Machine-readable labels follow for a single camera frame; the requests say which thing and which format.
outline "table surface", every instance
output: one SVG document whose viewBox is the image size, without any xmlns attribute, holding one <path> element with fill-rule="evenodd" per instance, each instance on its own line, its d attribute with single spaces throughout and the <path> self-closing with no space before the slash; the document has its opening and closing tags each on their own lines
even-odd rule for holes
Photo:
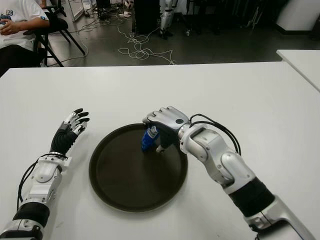
<svg viewBox="0 0 320 240">
<path fill-rule="evenodd" d="M 276 53 L 320 92 L 320 50 L 277 50 Z"/>
<path fill-rule="evenodd" d="M 61 121 L 84 108 L 91 120 L 68 153 L 73 162 L 44 239 L 253 239 L 241 212 L 192 156 L 181 191 L 155 211 L 121 212 L 96 196 L 88 169 L 97 144 L 172 105 L 228 127 L 246 163 L 320 239 L 319 101 L 286 62 L 11 69 L 0 78 L 0 226 L 15 213 L 24 171 L 48 152 Z"/>
</svg>

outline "black cable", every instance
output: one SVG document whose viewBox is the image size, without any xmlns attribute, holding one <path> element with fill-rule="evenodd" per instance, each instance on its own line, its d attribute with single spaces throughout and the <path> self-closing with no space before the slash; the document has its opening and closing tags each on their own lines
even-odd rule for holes
<svg viewBox="0 0 320 240">
<path fill-rule="evenodd" d="M 24 183 L 26 182 L 26 180 L 29 178 L 29 176 L 31 175 L 31 173 L 34 171 L 37 163 L 38 163 L 38 160 L 44 156 L 48 156 L 48 155 L 53 155 L 53 156 L 58 156 L 58 157 L 63 157 L 63 158 L 67 158 L 65 155 L 63 154 L 58 154 L 58 153 L 46 153 L 42 156 L 40 156 L 34 163 L 32 163 L 28 169 L 24 172 L 22 178 L 21 178 L 21 181 L 20 181 L 20 184 L 19 184 L 19 187 L 18 187 L 18 196 L 17 196 L 17 201 L 16 201 L 16 210 L 18 211 L 19 209 L 19 200 L 21 202 L 23 202 L 23 198 L 22 198 L 22 188 L 24 186 Z"/>
<path fill-rule="evenodd" d="M 205 118 L 205 119 L 207 119 L 207 120 L 209 120 L 209 121 L 211 121 L 211 122 L 208 122 L 208 121 L 196 121 L 196 122 L 193 122 L 193 123 L 192 123 L 192 119 L 193 119 L 194 117 L 196 117 L 196 116 L 203 117 L 203 118 Z M 223 131 L 223 132 L 231 139 L 231 141 L 232 141 L 232 143 L 233 143 L 233 145 L 234 145 L 235 151 L 236 151 L 239 155 L 241 155 L 241 147 L 240 147 L 240 144 L 239 144 L 237 138 L 236 138 L 235 135 L 234 135 L 229 129 L 227 129 L 225 126 L 221 125 L 220 123 L 218 123 L 218 122 L 212 120 L 211 118 L 209 118 L 209 117 L 207 117 L 207 116 L 205 116 L 205 115 L 203 115 L 203 114 L 200 114 L 200 113 L 195 114 L 195 115 L 193 115 L 193 116 L 190 117 L 190 127 L 192 127 L 192 126 L 195 125 L 195 124 L 209 124 L 209 125 L 212 125 L 212 126 L 218 128 L 218 129 L 220 129 L 221 131 Z"/>
<path fill-rule="evenodd" d="M 210 117 L 207 117 L 206 115 L 203 115 L 203 114 L 201 114 L 201 113 L 198 113 L 198 114 L 195 114 L 195 115 L 191 116 L 191 117 L 190 117 L 190 122 L 192 122 L 192 119 L 193 119 L 194 117 L 196 117 L 196 116 L 203 117 L 203 118 L 205 118 L 205 119 L 208 119 L 208 120 L 211 121 L 212 123 L 217 124 L 217 125 L 219 126 L 219 127 L 217 127 L 217 128 L 220 129 L 220 130 L 224 129 L 225 131 L 228 131 L 228 132 L 230 133 L 230 135 L 234 138 L 234 140 L 235 140 L 235 142 L 236 142 L 236 144 L 237 144 L 237 146 L 238 146 L 238 150 L 239 150 L 238 153 L 239 153 L 239 155 L 241 155 L 241 147 L 240 147 L 240 144 L 239 144 L 236 136 L 235 136 L 228 128 L 226 128 L 225 126 L 221 125 L 220 123 L 212 120 Z"/>
</svg>

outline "white cable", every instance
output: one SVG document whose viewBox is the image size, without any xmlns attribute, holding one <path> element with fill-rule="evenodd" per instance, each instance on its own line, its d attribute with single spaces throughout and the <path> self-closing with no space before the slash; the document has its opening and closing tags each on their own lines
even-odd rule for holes
<svg viewBox="0 0 320 240">
<path fill-rule="evenodd" d="M 121 32 L 119 29 L 119 26 L 117 27 L 117 30 L 120 34 L 124 35 L 125 38 L 128 39 L 127 43 L 134 43 L 133 47 L 135 51 L 130 52 L 129 48 L 119 48 L 118 51 L 119 53 L 123 55 L 128 55 L 132 59 L 138 59 L 138 60 L 146 60 L 150 56 L 158 57 L 158 58 L 163 58 L 169 62 L 169 65 L 176 65 L 176 61 L 172 60 L 172 50 L 164 51 L 164 52 L 159 52 L 155 53 L 153 52 L 150 48 L 144 48 L 142 49 L 143 44 L 149 42 L 149 36 L 157 31 L 159 27 L 157 27 L 155 30 L 150 32 L 147 36 L 145 35 L 139 35 L 136 37 L 128 37 L 124 32 Z M 169 59 L 166 58 L 165 56 L 162 56 L 163 54 L 168 54 L 169 53 Z"/>
<path fill-rule="evenodd" d="M 60 61 L 61 63 L 64 63 L 66 61 L 69 61 L 69 60 L 74 60 L 74 59 L 81 59 L 81 58 L 85 58 L 86 56 L 88 56 L 89 54 L 89 49 L 87 47 L 87 45 L 84 44 L 84 42 L 81 40 L 80 38 L 80 32 L 83 31 L 83 32 L 91 32 L 93 31 L 94 29 L 98 28 L 98 27 L 103 27 L 103 26 L 117 26 L 117 30 L 120 34 L 124 35 L 125 38 L 128 39 L 127 43 L 130 44 L 130 43 L 134 43 L 134 49 L 135 51 L 133 52 L 130 52 L 129 48 L 119 48 L 118 51 L 119 53 L 123 54 L 123 55 L 129 55 L 130 58 L 133 58 L 133 59 L 138 59 L 138 60 L 146 60 L 147 58 L 149 58 L 150 56 L 154 56 L 154 57 L 158 57 L 158 58 L 163 58 L 165 60 L 167 60 L 169 62 L 169 65 L 176 65 L 176 61 L 175 60 L 172 60 L 172 53 L 173 53 L 173 49 L 172 50 L 168 50 L 168 51 L 164 51 L 164 52 L 159 52 L 159 53 L 155 53 L 153 52 L 150 48 L 144 48 L 142 49 L 142 46 L 143 44 L 145 43 L 148 43 L 149 42 L 149 36 L 154 33 L 155 31 L 157 31 L 159 29 L 159 27 L 157 27 L 155 30 L 153 30 L 152 32 L 150 32 L 147 36 L 145 35 L 139 35 L 139 36 L 136 36 L 136 37 L 128 37 L 124 32 L 121 32 L 120 29 L 119 29 L 119 26 L 121 24 L 124 23 L 124 20 L 128 20 L 130 21 L 130 19 L 127 19 L 127 18 L 123 18 L 123 19 L 119 19 L 118 17 L 118 14 L 116 15 L 112 15 L 112 16 L 115 16 L 117 20 L 120 20 L 121 22 L 118 23 L 118 24 L 111 24 L 110 21 L 108 20 L 105 20 L 103 22 L 96 22 L 97 20 L 99 19 L 95 19 L 94 21 L 92 21 L 91 23 L 89 24 L 86 24 L 86 25 L 83 25 L 81 27 L 80 30 L 78 31 L 75 31 L 76 34 L 78 35 L 79 37 L 79 40 L 80 42 L 82 43 L 82 45 L 86 48 L 86 54 L 83 55 L 83 56 L 77 56 L 77 57 L 72 57 L 72 58 L 68 58 L 66 60 L 63 60 L 63 61 Z M 162 56 L 164 54 L 169 54 L 169 58 L 166 58 L 165 56 Z M 57 65 L 58 63 L 55 63 L 55 64 L 52 64 L 52 65 L 48 65 L 48 67 L 52 67 L 52 66 L 55 66 Z"/>
</svg>

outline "gray floor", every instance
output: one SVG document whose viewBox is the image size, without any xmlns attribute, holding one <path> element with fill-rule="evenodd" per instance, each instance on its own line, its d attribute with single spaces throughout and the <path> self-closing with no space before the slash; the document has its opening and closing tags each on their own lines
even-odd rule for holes
<svg viewBox="0 0 320 240">
<path fill-rule="evenodd" d="M 89 24 L 94 18 L 82 16 L 73 23 L 70 16 L 69 31 L 80 30 L 83 25 Z M 167 65 L 168 61 L 161 57 L 150 56 L 145 60 L 133 59 L 128 55 L 118 52 L 120 48 L 129 48 L 134 51 L 134 44 L 127 43 L 122 34 L 118 32 L 117 25 L 121 23 L 112 17 L 111 24 L 99 26 L 92 31 L 72 33 L 77 40 L 79 38 L 88 48 L 88 56 L 64 62 L 65 67 L 81 66 L 139 66 L 139 65 Z M 122 32 L 131 31 L 131 21 L 125 20 L 119 25 Z M 174 36 L 169 40 L 163 40 L 157 34 L 150 37 L 150 41 L 143 45 L 155 53 L 169 50 L 172 52 L 172 60 L 177 64 L 215 64 L 215 63 L 244 63 L 244 62 L 269 62 L 280 61 L 276 54 L 277 49 L 304 49 L 320 50 L 320 41 L 313 41 L 305 35 L 282 35 L 275 29 L 256 28 L 223 30 L 221 35 L 214 35 L 209 29 L 203 29 L 201 35 L 192 33 L 185 36 L 185 26 L 182 22 L 174 22 L 171 28 Z M 81 56 L 74 44 L 54 34 L 50 36 L 50 43 L 58 58 L 63 61 Z M 50 59 L 48 65 L 55 64 Z"/>
</svg>

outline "black tray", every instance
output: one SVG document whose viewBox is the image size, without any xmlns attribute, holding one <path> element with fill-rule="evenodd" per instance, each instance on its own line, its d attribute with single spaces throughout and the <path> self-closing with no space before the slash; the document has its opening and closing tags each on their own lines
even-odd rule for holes
<svg viewBox="0 0 320 240">
<path fill-rule="evenodd" d="M 162 154 L 156 146 L 141 150 L 146 127 L 132 124 L 106 136 L 90 160 L 89 177 L 96 194 L 107 204 L 127 212 L 156 209 L 183 185 L 187 156 L 172 145 Z"/>
</svg>

